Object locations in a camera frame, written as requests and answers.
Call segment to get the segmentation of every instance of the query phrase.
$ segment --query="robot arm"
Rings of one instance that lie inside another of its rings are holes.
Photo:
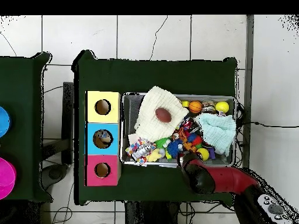
[[[183,157],[182,173],[198,194],[234,193],[240,224],[294,224],[276,200],[241,169],[205,166],[196,154],[190,153]]]

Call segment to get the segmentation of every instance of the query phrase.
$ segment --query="blue box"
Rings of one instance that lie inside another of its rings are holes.
[[[93,143],[93,135],[96,131],[107,130],[112,135],[112,143],[108,148],[100,149]],[[87,123],[87,153],[89,155],[118,155],[119,154],[119,125]]]

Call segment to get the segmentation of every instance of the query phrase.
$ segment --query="table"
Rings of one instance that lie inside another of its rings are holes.
[[[82,51],[74,60],[75,73],[75,203],[85,201],[224,201],[229,193],[196,195],[188,190],[180,169],[123,165],[115,187],[84,186],[84,101],[86,90],[147,92],[159,86],[173,94],[235,96],[235,58],[223,61],[128,61],[96,59]]]
[[[0,106],[11,115],[12,126],[0,139],[0,157],[17,171],[15,188],[7,200],[49,201],[40,187],[41,75],[50,54],[33,58],[0,57]]]

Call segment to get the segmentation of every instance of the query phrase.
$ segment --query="orange ball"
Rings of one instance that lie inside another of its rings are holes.
[[[189,110],[191,113],[199,113],[201,111],[201,103],[199,101],[192,101],[189,104]]]

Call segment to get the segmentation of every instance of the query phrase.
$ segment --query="pink box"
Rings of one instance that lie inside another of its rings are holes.
[[[105,163],[109,167],[107,177],[99,177],[95,167]],[[121,162],[117,155],[88,155],[87,156],[87,186],[116,186],[121,174]]]

